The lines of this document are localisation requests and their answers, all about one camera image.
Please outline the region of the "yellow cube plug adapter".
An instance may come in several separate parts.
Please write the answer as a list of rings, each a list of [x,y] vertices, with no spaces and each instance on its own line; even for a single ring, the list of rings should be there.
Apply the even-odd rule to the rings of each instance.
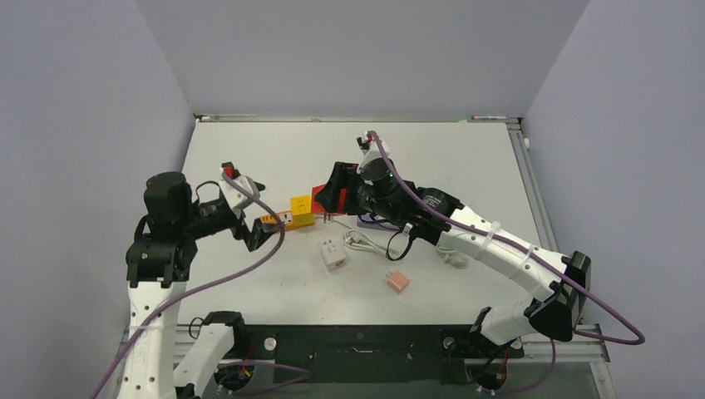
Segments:
[[[289,202],[294,228],[299,229],[315,225],[316,219],[312,211],[310,195],[292,197]]]

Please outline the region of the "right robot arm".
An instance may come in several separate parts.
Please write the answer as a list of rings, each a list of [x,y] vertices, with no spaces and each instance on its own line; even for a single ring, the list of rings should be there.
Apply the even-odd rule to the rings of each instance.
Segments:
[[[470,333],[471,348],[490,356],[531,333],[569,342],[589,288],[591,259],[535,246],[480,217],[458,198],[431,187],[399,183],[383,159],[359,167],[336,162],[314,200],[330,214],[373,214],[409,236],[457,251],[518,284],[530,299],[483,308]]]

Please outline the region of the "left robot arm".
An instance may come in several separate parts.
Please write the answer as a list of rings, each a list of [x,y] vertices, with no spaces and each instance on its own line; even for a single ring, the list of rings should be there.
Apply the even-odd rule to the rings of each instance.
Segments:
[[[244,211],[259,204],[265,186],[230,163],[221,165],[216,199],[194,199],[185,176],[160,173],[146,182],[146,215],[126,252],[131,303],[129,338],[117,361],[124,365],[119,398],[200,398],[221,359],[238,357],[248,345],[240,313],[212,311],[180,363],[175,362],[180,302],[187,288],[197,240],[228,230],[253,252],[283,224],[248,226]]]

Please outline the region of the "red cube plug adapter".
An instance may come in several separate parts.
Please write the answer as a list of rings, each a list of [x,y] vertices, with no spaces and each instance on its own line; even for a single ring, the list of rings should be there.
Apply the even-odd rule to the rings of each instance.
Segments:
[[[319,194],[320,192],[323,191],[323,188],[325,185],[317,185],[312,188],[311,191],[311,211],[313,214],[316,215],[325,215],[325,214],[333,214],[333,215],[343,215],[346,214],[344,210],[344,205],[346,202],[346,197],[348,190],[343,188],[341,189],[338,193],[338,201],[336,204],[336,209],[334,211],[328,211],[327,208],[324,206],[324,204],[321,202],[321,200],[324,200],[324,198]]]

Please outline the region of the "purple power strip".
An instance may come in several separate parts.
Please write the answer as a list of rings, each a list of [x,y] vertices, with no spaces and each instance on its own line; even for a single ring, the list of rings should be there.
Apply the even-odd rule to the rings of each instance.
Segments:
[[[385,219],[380,219],[371,214],[363,214],[357,217],[357,226],[365,229],[379,229],[386,231],[398,231],[399,227],[387,222]]]

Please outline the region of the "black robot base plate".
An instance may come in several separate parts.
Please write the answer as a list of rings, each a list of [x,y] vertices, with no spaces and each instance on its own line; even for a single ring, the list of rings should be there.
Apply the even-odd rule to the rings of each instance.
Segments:
[[[501,350],[468,325],[255,325],[244,329],[227,361],[273,360],[286,366],[275,382],[311,372],[313,383],[392,383],[434,380],[459,383],[466,366],[493,357],[520,359],[521,348]]]

